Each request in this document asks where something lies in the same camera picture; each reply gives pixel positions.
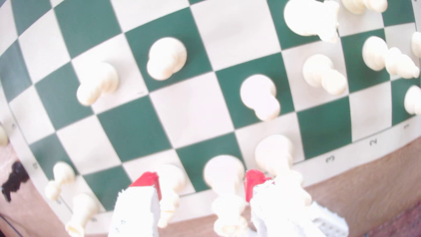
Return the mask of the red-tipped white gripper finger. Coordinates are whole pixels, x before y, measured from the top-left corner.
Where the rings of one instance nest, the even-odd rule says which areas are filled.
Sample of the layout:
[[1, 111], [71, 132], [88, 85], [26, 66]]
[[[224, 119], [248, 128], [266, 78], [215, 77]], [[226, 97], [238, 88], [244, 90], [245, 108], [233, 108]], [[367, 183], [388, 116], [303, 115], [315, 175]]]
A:
[[162, 199], [157, 172], [144, 172], [115, 203], [108, 237], [158, 237]]
[[293, 171], [275, 179], [258, 170], [246, 172], [246, 201], [259, 237], [325, 237], [309, 216], [312, 198], [301, 183]]

